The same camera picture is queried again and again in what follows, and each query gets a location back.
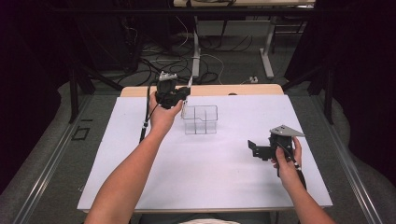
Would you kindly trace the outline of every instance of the desk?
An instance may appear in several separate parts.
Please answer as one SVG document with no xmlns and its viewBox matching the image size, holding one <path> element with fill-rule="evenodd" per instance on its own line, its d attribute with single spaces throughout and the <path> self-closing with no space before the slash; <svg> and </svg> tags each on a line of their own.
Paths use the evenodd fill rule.
<svg viewBox="0 0 396 224">
<path fill-rule="evenodd" d="M 301 131 L 289 97 L 277 85 L 192 86 L 191 92 L 189 105 L 218 106 L 218 131 L 184 134 L 177 116 L 163 140 L 136 213 L 291 209 L 290 197 L 272 163 L 253 158 L 248 148 L 248 139 L 269 145 L 269 130 L 280 124 Z M 230 92 L 241 95 L 227 96 Z M 200 93 L 217 96 L 198 96 Z M 118 98 L 79 210 L 89 211 L 105 179 L 138 144 L 146 98 L 137 95 L 145 96 L 146 90 L 127 88 Z M 308 192 L 320 206 L 331 206 L 309 145 L 304 138 L 300 141 Z"/>
<path fill-rule="evenodd" d="M 174 0 L 175 7 L 186 7 L 187 0 Z M 191 0 L 192 7 L 226 7 L 224 3 L 205 3 Z M 233 7 L 284 7 L 284 6 L 305 6 L 315 4 L 315 0 L 236 0 Z M 197 31 L 194 32 L 194 56 L 192 62 L 192 76 L 199 76 L 199 63 L 201 50 L 199 48 L 199 35 L 221 35 L 223 21 L 198 21 L 195 17 Z M 268 52 L 271 46 L 272 37 L 276 26 L 276 17 L 270 21 L 228 21 L 224 35 L 264 35 L 264 48 L 260 49 L 262 64 L 265 75 L 274 78 L 274 72 Z"/>
</svg>

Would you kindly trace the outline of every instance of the gray carpet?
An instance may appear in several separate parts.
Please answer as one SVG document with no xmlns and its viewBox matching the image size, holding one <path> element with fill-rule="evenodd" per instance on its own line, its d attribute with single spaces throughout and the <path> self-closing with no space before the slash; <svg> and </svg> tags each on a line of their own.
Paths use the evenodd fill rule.
<svg viewBox="0 0 396 224">
<path fill-rule="evenodd" d="M 241 38 L 230 39 L 230 42 L 225 43 L 224 48 L 229 49 L 240 40 Z M 289 64 L 294 47 L 298 43 L 298 36 L 280 36 L 277 38 L 276 53 L 270 55 L 276 74 L 274 80 L 267 79 L 263 72 L 258 52 L 258 46 L 262 47 L 261 41 L 261 39 L 254 39 L 250 48 L 241 52 L 203 51 L 202 53 L 210 53 L 210 55 L 221 59 L 220 63 L 216 58 L 204 57 L 211 72 L 219 73 L 222 71 L 220 80 L 223 84 L 239 84 L 246 81 L 250 76 L 257 76 L 259 83 L 284 83 L 285 80 L 282 77 Z M 145 53 L 149 54 L 149 50 L 153 50 L 153 48 L 146 49 Z M 155 58 L 155 60 L 159 59 L 173 60 L 174 57 Z M 202 71 L 205 71 L 206 65 L 202 63 L 201 68 Z M 188 70 L 177 70 L 180 67 L 172 67 L 172 69 L 176 69 L 177 74 L 181 76 L 186 76 L 189 73 Z M 146 73 L 126 77 L 120 84 L 133 86 L 146 79 L 147 76 Z M 31 214 L 25 219 L 26 223 L 81 223 L 84 220 L 85 214 L 76 209 L 81 195 L 80 188 L 88 178 L 96 150 L 105 132 L 115 99 L 119 94 L 119 92 L 110 92 L 112 89 L 101 82 L 94 81 L 94 83 L 97 92 L 94 96 L 88 96 L 88 98 L 80 97 L 81 102 L 83 100 L 87 102 L 86 109 L 74 124 L 71 132 L 72 136 L 70 136 L 69 141 L 65 142 L 64 152 L 60 155 L 59 163 L 56 163 L 56 170 L 50 177 L 48 185 L 43 186 L 42 194 L 39 194 L 39 200 L 32 204 Z M 210 84 L 219 84 L 219 81 L 216 80 Z M 331 191 L 330 196 L 334 206 L 326 208 L 326 211 L 339 223 L 367 223 L 361 206 L 337 158 L 334 141 L 330 138 L 329 131 L 320 119 L 320 114 L 315 109 L 312 97 L 306 93 L 307 84 L 309 83 L 303 83 L 290 89 L 287 94 L 293 103 L 325 184 Z M 31 189 L 34 188 L 41 172 L 46 168 L 52 152 L 64 137 L 64 130 L 67 128 L 70 115 L 67 84 L 60 88 L 60 93 L 63 96 L 63 104 L 56 118 L 48 127 L 46 133 L 43 134 L 42 139 L 8 188 L 0 196 L 0 223 L 13 222 Z M 342 113 L 342 108 L 337 103 L 333 107 L 334 128 L 346 145 L 349 135 L 347 120 Z M 371 167 L 359 160 L 355 160 L 355 163 L 383 222 L 392 223 L 396 220 L 392 212 L 396 210 L 395 188 Z M 136 223 L 137 218 L 134 217 L 133 223 Z M 296 223 L 296 221 L 297 217 L 293 211 L 281 212 L 279 223 Z"/>
</svg>

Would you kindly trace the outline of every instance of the person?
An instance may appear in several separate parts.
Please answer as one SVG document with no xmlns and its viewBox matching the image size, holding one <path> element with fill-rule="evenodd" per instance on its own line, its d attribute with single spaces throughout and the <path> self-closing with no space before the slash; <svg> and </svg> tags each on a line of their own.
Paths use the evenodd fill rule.
<svg viewBox="0 0 396 224">
<path fill-rule="evenodd" d="M 149 101 L 151 128 L 148 135 L 106 179 L 84 223 L 128 223 L 131 219 L 160 144 L 182 107 L 182 101 L 179 101 L 174 107 L 164 109 L 157 105 L 154 93 L 150 95 Z M 296 137 L 293 142 L 295 159 L 301 164 L 300 142 Z M 282 185 L 288 192 L 301 223 L 334 223 L 304 189 L 294 164 L 286 160 L 282 149 L 276 150 L 276 158 L 277 161 L 272 160 L 272 163 L 274 167 L 279 166 Z"/>
</svg>

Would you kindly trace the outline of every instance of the white paper sheet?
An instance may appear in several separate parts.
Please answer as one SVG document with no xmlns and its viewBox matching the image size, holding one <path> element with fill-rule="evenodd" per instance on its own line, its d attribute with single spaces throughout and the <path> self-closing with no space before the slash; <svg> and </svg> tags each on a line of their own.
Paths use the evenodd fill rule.
<svg viewBox="0 0 396 224">
<path fill-rule="evenodd" d="M 78 209 L 89 210 L 108 175 L 137 146 L 146 98 L 120 97 Z M 269 161 L 252 156 L 248 140 L 269 146 L 269 130 L 285 124 L 304 132 L 286 95 L 190 96 L 189 105 L 216 105 L 217 133 L 185 134 L 177 115 L 163 140 L 139 210 L 223 210 L 291 208 L 288 193 Z M 332 201 L 305 138 L 303 172 L 308 192 L 320 206 Z"/>
</svg>

